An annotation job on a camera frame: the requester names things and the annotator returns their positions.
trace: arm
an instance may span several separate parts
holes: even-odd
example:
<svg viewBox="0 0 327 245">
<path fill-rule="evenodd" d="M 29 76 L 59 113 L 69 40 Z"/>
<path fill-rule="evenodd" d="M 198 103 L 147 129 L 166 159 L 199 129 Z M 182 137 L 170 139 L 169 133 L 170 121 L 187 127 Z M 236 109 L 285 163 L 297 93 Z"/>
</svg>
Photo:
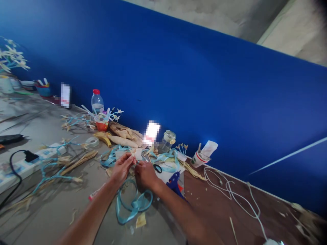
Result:
<svg viewBox="0 0 327 245">
<path fill-rule="evenodd" d="M 58 242 L 59 245 L 92 245 L 107 209 L 115 197 L 119 187 L 127 178 L 135 157 L 125 153 L 113 167 L 109 181 L 100 189 L 82 216 L 66 231 Z"/>
<path fill-rule="evenodd" d="M 135 168 L 135 176 L 138 184 L 151 190 L 163 201 L 190 243 L 223 244 L 212 228 L 206 226 L 194 213 L 191 206 L 156 176 L 152 164 L 141 161 Z"/>
</svg>

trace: person's left hand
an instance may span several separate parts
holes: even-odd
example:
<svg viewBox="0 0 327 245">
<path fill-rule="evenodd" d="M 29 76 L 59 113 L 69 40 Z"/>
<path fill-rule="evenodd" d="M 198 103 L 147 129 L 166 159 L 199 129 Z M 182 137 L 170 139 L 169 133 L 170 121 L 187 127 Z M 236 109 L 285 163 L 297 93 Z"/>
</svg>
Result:
<svg viewBox="0 0 327 245">
<path fill-rule="evenodd" d="M 130 152 L 126 152 L 116 161 L 116 164 L 112 170 L 111 178 L 114 179 L 116 183 L 122 185 L 127 178 L 129 168 L 135 164 L 135 157 L 133 157 Z"/>
</svg>

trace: orange cup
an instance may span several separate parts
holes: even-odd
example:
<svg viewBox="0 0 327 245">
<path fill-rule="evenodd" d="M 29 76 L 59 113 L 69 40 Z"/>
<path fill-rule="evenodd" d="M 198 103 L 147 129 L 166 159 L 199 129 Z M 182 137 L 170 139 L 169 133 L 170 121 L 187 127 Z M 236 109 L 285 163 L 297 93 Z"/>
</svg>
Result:
<svg viewBox="0 0 327 245">
<path fill-rule="evenodd" d="M 107 129 L 108 129 L 108 124 L 109 124 L 109 121 L 98 121 L 98 120 L 95 120 L 96 128 L 100 132 L 106 132 Z"/>
</svg>

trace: person's right hand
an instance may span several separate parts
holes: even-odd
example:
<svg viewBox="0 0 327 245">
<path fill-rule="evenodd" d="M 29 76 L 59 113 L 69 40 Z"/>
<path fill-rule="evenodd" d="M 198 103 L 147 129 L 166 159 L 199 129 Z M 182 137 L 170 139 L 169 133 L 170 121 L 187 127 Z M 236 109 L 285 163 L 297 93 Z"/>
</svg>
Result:
<svg viewBox="0 0 327 245">
<path fill-rule="evenodd" d="M 160 185 L 161 179 L 159 179 L 154 171 L 154 167 L 151 163 L 146 161 L 140 161 L 135 166 L 135 178 L 137 184 L 140 184 L 143 188 L 149 189 L 152 192 L 156 192 Z"/>
</svg>

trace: glass jar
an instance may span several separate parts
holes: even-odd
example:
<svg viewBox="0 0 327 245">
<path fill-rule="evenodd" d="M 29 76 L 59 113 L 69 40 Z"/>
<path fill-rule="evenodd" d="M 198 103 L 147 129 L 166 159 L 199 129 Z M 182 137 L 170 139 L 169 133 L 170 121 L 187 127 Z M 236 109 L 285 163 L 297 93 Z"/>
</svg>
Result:
<svg viewBox="0 0 327 245">
<path fill-rule="evenodd" d="M 171 146 L 176 142 L 176 134 L 170 130 L 167 130 L 163 134 L 163 139 L 158 146 L 158 153 L 163 154 L 170 151 Z"/>
</svg>

